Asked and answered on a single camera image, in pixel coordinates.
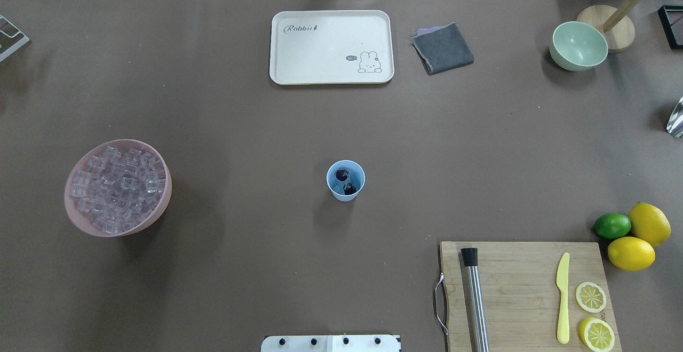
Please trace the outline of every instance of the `round wooden base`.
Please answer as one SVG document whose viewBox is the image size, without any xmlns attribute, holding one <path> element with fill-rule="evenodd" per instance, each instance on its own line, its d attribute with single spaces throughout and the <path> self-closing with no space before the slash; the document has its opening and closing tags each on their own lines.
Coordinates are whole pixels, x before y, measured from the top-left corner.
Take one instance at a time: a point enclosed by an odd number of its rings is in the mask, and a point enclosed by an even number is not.
<svg viewBox="0 0 683 352">
<path fill-rule="evenodd" d="M 603 31 L 602 24 L 609 19 L 617 9 L 609 5 L 593 5 L 582 10 L 576 21 L 585 22 L 600 31 L 607 40 L 609 53 L 620 53 L 629 48 L 636 38 L 636 29 L 628 16 L 624 16 L 610 31 Z"/>
</svg>

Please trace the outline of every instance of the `gray cloth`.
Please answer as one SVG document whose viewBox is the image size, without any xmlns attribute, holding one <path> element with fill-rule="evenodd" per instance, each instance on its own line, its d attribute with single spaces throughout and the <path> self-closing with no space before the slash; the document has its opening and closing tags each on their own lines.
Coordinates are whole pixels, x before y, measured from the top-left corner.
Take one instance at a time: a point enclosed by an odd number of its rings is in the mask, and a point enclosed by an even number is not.
<svg viewBox="0 0 683 352">
<path fill-rule="evenodd" d="M 454 22 L 443 27 L 418 30 L 412 37 L 412 44 L 432 74 L 474 62 L 472 51 Z"/>
</svg>

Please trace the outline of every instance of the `dark berry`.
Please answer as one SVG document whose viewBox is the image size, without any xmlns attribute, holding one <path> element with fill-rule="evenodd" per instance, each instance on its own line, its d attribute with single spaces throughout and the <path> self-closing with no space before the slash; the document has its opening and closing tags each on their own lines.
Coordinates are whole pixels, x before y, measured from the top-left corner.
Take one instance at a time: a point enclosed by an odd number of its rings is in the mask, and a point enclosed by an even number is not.
<svg viewBox="0 0 683 352">
<path fill-rule="evenodd" d="M 339 181 L 346 181 L 348 179 L 348 171 L 347 170 L 338 170 L 337 174 L 335 174 L 337 177 L 337 180 Z"/>
<path fill-rule="evenodd" d="M 344 184 L 344 194 L 345 195 L 352 195 L 356 193 L 356 186 L 353 185 L 351 182 L 347 182 L 347 184 Z"/>
</svg>

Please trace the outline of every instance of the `lime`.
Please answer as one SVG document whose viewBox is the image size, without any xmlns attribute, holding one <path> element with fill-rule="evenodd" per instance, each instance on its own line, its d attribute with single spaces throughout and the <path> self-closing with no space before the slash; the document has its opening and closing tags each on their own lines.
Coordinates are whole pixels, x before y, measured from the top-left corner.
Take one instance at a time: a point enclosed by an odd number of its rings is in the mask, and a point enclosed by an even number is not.
<svg viewBox="0 0 683 352">
<path fill-rule="evenodd" d="M 599 313 L 607 306 L 607 296 L 598 284 L 583 282 L 576 287 L 576 302 L 590 313 Z"/>
<path fill-rule="evenodd" d="M 633 235 L 658 247 L 671 236 L 671 225 L 661 209 L 639 202 L 629 213 Z"/>
<path fill-rule="evenodd" d="M 607 213 L 600 216 L 595 221 L 595 233 L 602 237 L 612 240 L 624 237 L 631 230 L 629 218 L 619 213 Z"/>
<path fill-rule="evenodd" d="M 607 247 L 612 264 L 626 271 L 640 271 L 654 262 L 654 249 L 645 240 L 626 236 L 612 241 Z"/>
<path fill-rule="evenodd" d="M 608 352 L 614 347 L 612 328 L 599 318 L 584 318 L 578 325 L 578 335 L 593 352 Z"/>
</svg>

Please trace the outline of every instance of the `lemon slice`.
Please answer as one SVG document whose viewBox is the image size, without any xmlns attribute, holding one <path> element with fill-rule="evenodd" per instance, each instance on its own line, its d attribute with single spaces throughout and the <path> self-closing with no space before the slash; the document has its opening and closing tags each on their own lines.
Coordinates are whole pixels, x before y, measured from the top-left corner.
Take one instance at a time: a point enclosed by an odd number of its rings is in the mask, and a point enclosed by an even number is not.
<svg viewBox="0 0 683 352">
<path fill-rule="evenodd" d="M 612 328 L 599 318 L 584 318 L 578 325 L 578 335 L 593 352 L 608 352 L 614 347 Z"/>
<path fill-rule="evenodd" d="M 576 302 L 590 313 L 599 313 L 607 305 L 607 296 L 598 284 L 583 282 L 576 287 Z"/>
</svg>

